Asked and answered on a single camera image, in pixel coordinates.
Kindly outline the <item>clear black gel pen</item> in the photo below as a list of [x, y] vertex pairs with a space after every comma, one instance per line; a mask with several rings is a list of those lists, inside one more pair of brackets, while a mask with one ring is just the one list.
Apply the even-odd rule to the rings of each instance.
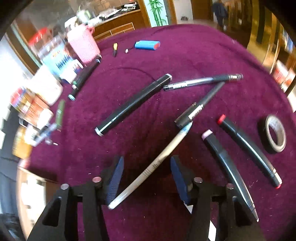
[[208, 83], [212, 84], [212, 83], [225, 82], [225, 81], [238, 81], [243, 79], [243, 77], [244, 77], [243, 74], [226, 74], [226, 75], [217, 75], [213, 77], [197, 78], [197, 79], [191, 79], [191, 80], [164, 85], [163, 90], [170, 91], [170, 90], [186, 88], [186, 87], [191, 87], [196, 85], [203, 85]]

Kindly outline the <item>black marker red cap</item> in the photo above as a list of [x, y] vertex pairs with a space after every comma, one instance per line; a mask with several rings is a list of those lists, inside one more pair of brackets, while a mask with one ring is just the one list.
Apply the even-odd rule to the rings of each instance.
[[218, 118], [217, 124], [253, 159], [254, 163], [270, 181], [272, 186], [275, 189], [279, 189], [282, 185], [280, 175], [255, 142], [243, 130], [234, 124], [234, 122], [227, 118], [225, 114], [222, 114]]

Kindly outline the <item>black marker white ends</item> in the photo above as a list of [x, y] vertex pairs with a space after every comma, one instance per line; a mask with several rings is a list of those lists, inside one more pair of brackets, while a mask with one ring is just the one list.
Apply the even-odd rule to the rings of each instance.
[[154, 94], [158, 93], [165, 85], [169, 84], [172, 78], [173, 77], [167, 73], [142, 89], [140, 92], [136, 93], [127, 102], [116, 109], [110, 116], [108, 116], [102, 123], [96, 126], [94, 129], [96, 134], [101, 137], [104, 136]]

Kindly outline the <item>maroon velvet tablecloth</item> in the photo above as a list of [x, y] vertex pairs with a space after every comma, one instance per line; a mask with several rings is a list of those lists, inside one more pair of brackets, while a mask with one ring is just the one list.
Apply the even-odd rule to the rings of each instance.
[[[156, 50], [135, 49], [137, 41], [160, 41]], [[118, 44], [113, 57], [113, 44]], [[174, 82], [220, 74], [243, 74], [229, 82], [194, 119], [188, 135], [174, 150], [185, 166], [205, 181], [224, 186], [226, 176], [201, 135], [210, 129], [236, 164], [254, 200], [267, 240], [295, 240], [295, 113], [281, 88], [238, 42], [203, 25], [171, 25], [135, 30], [98, 43], [101, 64], [75, 101], [66, 100], [62, 130], [52, 145], [40, 144], [30, 156], [29, 170], [72, 186], [90, 181], [123, 156], [125, 189], [178, 133], [175, 119], [211, 89], [201, 85], [160, 91], [103, 137], [94, 129], [140, 90], [169, 73]], [[258, 122], [276, 115], [287, 133], [287, 145], [268, 155], [282, 179], [275, 189], [230, 136], [217, 125], [225, 114], [261, 146]]]

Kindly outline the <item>wooden sideboard cabinet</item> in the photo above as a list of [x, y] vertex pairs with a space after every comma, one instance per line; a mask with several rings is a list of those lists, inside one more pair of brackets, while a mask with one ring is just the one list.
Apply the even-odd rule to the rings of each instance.
[[149, 19], [143, 17], [142, 11], [139, 9], [100, 23], [94, 27], [92, 35], [95, 41], [100, 41], [121, 33], [150, 27]]

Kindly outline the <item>thin black labelled pen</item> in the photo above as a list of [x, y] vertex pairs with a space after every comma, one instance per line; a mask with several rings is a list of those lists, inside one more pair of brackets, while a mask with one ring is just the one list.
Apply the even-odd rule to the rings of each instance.
[[217, 94], [217, 92], [225, 85], [225, 82], [220, 82], [213, 87], [200, 101], [190, 105], [176, 120], [175, 124], [182, 129], [190, 123], [205, 107], [205, 105]]

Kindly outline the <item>black marker pink cap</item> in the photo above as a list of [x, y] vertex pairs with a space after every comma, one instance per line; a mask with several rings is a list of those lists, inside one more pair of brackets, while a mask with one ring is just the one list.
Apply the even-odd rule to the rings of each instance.
[[254, 215], [256, 221], [259, 222], [259, 217], [254, 205], [254, 201], [248, 191], [245, 182], [243, 181], [243, 178], [241, 177], [241, 174], [239, 173], [228, 152], [224, 149], [224, 147], [221, 145], [217, 137], [210, 129], [206, 130], [201, 137], [213, 157], [223, 167], [225, 173], [227, 174], [229, 182], [234, 185], [235, 189], [238, 191], [238, 193]]

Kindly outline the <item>green small lighter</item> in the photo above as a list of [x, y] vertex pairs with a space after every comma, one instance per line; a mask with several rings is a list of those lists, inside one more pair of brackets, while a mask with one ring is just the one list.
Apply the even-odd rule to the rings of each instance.
[[62, 99], [59, 102], [57, 111], [56, 111], [56, 118], [55, 123], [57, 125], [57, 129], [60, 130], [62, 128], [62, 120], [63, 120], [63, 114], [64, 114], [64, 108], [65, 108], [65, 100]]

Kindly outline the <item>silver white pen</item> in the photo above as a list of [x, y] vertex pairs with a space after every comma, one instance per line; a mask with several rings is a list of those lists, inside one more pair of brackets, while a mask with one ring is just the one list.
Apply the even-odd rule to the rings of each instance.
[[172, 141], [163, 149], [163, 151], [147, 166], [147, 168], [117, 196], [109, 205], [108, 208], [113, 210], [128, 198], [149, 176], [159, 167], [159, 165], [173, 152], [179, 143], [185, 138], [192, 127], [191, 121], [183, 127]]

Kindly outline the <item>pink woven basket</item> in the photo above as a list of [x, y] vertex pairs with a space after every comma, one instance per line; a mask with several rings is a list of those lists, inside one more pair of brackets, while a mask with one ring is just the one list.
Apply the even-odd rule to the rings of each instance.
[[94, 28], [81, 24], [67, 33], [69, 44], [84, 64], [90, 63], [100, 55], [100, 49], [92, 35], [93, 32]]

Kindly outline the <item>red lidded plastic jar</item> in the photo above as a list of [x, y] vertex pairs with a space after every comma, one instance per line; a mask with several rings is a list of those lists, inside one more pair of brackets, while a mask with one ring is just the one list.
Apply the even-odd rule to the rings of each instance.
[[52, 29], [44, 27], [36, 32], [28, 42], [32, 52], [37, 55], [41, 49], [53, 38]]

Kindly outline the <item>person in dark coat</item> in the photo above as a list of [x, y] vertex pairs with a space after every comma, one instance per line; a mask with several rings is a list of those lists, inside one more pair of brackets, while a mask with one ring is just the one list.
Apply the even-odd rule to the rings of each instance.
[[227, 9], [222, 1], [216, 1], [212, 4], [212, 12], [217, 18], [218, 26], [221, 30], [224, 29], [223, 21], [228, 18]]

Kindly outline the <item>small orange black tool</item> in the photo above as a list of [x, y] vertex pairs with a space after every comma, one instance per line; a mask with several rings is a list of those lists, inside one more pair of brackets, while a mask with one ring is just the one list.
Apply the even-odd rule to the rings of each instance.
[[118, 44], [114, 43], [113, 44], [113, 57], [117, 56], [117, 50], [118, 50]]

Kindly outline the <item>shallow cardboard tray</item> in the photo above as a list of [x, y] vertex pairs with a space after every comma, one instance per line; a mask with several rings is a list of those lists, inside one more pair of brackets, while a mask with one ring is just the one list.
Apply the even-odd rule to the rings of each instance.
[[27, 239], [46, 204], [59, 188], [56, 182], [28, 170], [16, 170], [16, 205], [23, 235]]

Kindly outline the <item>black marker teal end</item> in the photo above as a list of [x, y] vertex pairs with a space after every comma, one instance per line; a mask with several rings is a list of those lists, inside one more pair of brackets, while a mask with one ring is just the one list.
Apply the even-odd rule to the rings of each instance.
[[89, 76], [92, 74], [92, 72], [100, 63], [101, 63], [101, 56], [97, 56], [78, 74], [78, 76], [74, 80], [74, 83], [72, 84], [72, 92], [68, 95], [68, 98], [71, 101], [75, 101], [77, 94], [84, 86], [86, 80], [89, 78]]

